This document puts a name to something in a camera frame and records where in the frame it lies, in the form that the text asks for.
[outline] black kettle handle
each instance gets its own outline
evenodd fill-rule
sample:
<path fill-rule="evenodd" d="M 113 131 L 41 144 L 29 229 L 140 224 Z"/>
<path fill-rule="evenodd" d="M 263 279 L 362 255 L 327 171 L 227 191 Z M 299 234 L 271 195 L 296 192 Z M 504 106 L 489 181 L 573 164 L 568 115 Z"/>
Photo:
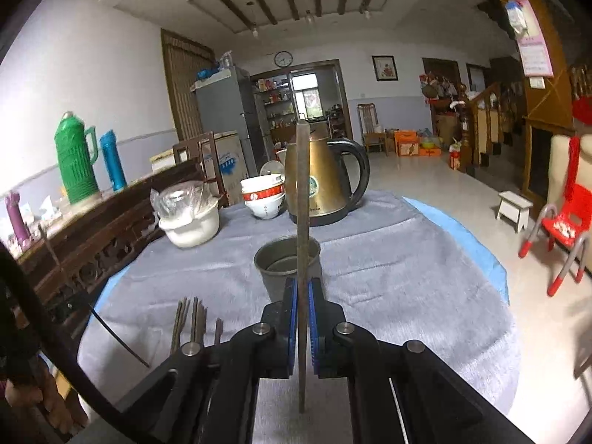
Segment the black kettle handle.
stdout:
<path fill-rule="evenodd" d="M 368 154 L 362 145 L 348 138 L 334 138 L 327 141 L 327 145 L 331 150 L 341 153 L 350 153 L 356 157 L 357 164 L 360 166 L 360 181 L 357 184 L 356 191 L 351 194 L 349 202 L 347 203 L 348 210 L 353 210 L 357 203 L 366 192 L 368 181 L 370 180 L 370 162 L 368 161 Z"/>

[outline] chair leg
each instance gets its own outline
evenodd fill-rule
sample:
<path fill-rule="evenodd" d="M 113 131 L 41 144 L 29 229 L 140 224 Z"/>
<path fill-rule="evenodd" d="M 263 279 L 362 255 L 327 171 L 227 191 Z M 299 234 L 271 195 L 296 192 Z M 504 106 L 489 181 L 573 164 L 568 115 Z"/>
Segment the chair leg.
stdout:
<path fill-rule="evenodd" d="M 582 281 L 582 278 L 584 277 L 584 271 L 586 269 L 586 260 L 588 259 L 588 249 L 590 247 L 590 237 L 588 235 L 588 232 L 584 232 L 585 234 L 587 234 L 584 237 L 584 241 L 582 244 L 582 255 L 579 256 L 579 268 L 578 268 L 578 274 L 576 274 L 575 276 L 575 283 L 580 283 Z"/>
<path fill-rule="evenodd" d="M 541 222 L 549 212 L 551 212 L 552 216 L 557 215 L 557 207 L 553 203 L 547 203 L 547 205 L 545 205 L 539 213 L 539 216 L 536 219 L 535 226 L 532 228 L 531 233 L 528 235 L 526 241 L 522 244 L 522 247 L 520 247 L 520 252 L 518 252 L 519 258 L 524 259 L 526 257 L 526 254 L 528 254 L 528 251 L 532 247 L 532 241 L 535 239 L 535 237 L 537 236 L 537 232 L 541 228 Z"/>
<path fill-rule="evenodd" d="M 559 286 L 563 283 L 563 279 L 569 272 L 571 265 L 575 261 L 575 256 L 578 255 L 579 250 L 584 246 L 584 241 L 587 240 L 588 232 L 583 232 L 575 240 L 575 243 L 573 244 L 573 249 L 571 249 L 571 252 L 569 252 L 569 256 L 567 257 L 567 261 L 565 262 L 565 264 L 563 264 L 563 267 L 561 267 L 559 275 L 555 278 L 551 286 L 547 289 L 547 295 L 549 297 L 553 297 L 555 295 L 557 289 L 559 289 Z"/>

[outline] red plastic chair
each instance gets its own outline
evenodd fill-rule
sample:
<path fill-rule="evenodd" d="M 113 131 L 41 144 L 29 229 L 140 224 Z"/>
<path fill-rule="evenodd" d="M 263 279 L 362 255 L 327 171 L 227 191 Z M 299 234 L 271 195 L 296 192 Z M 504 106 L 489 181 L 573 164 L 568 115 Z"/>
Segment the red plastic chair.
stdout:
<path fill-rule="evenodd" d="M 570 226 L 574 231 L 573 237 L 565 237 L 559 230 L 555 228 L 556 222 L 563 222 Z M 549 232 L 548 250 L 551 251 L 555 245 L 555 240 L 559 240 L 568 249 L 571 248 L 567 261 L 561 268 L 561 272 L 555 278 L 551 286 L 547 289 L 547 295 L 553 297 L 563 279 L 569 272 L 569 268 L 575 261 L 576 256 L 581 250 L 579 257 L 578 274 L 575 277 L 576 283 L 580 283 L 584 276 L 585 262 L 588 255 L 588 247 L 590 247 L 590 224 L 592 222 L 592 193 L 582 187 L 581 185 L 573 185 L 573 193 L 571 199 L 566 201 L 561 208 L 561 212 L 557 213 L 557 207 L 548 203 L 543 207 L 539 217 L 536 220 L 535 227 L 532 229 L 528 239 L 522 244 L 519 258 L 524 259 L 528 251 L 532 247 L 532 241 L 537 236 L 537 232 L 541 225 Z"/>

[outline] thermos handle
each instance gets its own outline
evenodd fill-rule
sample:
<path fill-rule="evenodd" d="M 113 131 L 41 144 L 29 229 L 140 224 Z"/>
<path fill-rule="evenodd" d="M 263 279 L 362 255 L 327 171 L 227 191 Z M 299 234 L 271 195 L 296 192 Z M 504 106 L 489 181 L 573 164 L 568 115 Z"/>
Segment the thermos handle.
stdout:
<path fill-rule="evenodd" d="M 95 127 L 89 127 L 84 130 L 84 139 L 86 141 L 87 135 L 90 134 L 91 142 L 92 142 L 92 157 L 91 157 L 91 165 L 93 165 L 97 158 L 99 158 L 99 149 L 97 147 L 97 134 L 95 132 Z"/>
<path fill-rule="evenodd" d="M 366 150 L 357 142 L 347 138 L 335 138 L 327 141 L 327 145 L 331 150 L 335 152 L 350 153 L 356 157 L 357 164 L 360 166 L 360 181 L 357 184 L 357 188 L 347 203 L 347 208 L 353 210 L 357 203 L 366 192 L 368 187 L 368 181 L 370 180 L 370 162 L 368 161 L 368 154 Z"/>

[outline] gray cup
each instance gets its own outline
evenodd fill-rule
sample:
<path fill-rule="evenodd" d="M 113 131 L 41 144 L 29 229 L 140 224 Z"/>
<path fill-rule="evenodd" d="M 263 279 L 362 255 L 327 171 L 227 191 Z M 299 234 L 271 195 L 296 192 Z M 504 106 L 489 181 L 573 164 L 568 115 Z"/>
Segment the gray cup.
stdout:
<path fill-rule="evenodd" d="M 261 272 L 263 284 L 272 302 L 283 298 L 283 288 L 288 277 L 296 278 L 296 235 L 282 237 L 267 242 L 255 254 L 255 267 Z M 309 239 L 309 271 L 308 279 L 322 277 L 321 246 L 314 238 Z"/>

